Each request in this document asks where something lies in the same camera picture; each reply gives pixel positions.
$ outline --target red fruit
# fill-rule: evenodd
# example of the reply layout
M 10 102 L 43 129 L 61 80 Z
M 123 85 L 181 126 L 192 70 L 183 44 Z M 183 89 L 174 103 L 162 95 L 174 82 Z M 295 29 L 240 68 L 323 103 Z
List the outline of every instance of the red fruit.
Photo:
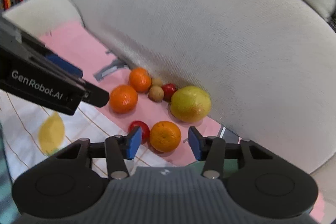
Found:
M 163 99 L 165 101 L 170 102 L 170 98 L 177 91 L 176 85 L 175 84 L 165 84 L 161 88 L 163 89 L 163 92 L 165 93 Z
M 133 121 L 128 127 L 128 133 L 130 133 L 132 131 L 132 129 L 135 128 L 136 126 L 139 126 L 141 128 L 142 142 L 145 142 L 146 140 L 148 140 L 150 130 L 149 130 L 148 125 L 146 125 L 142 121 Z

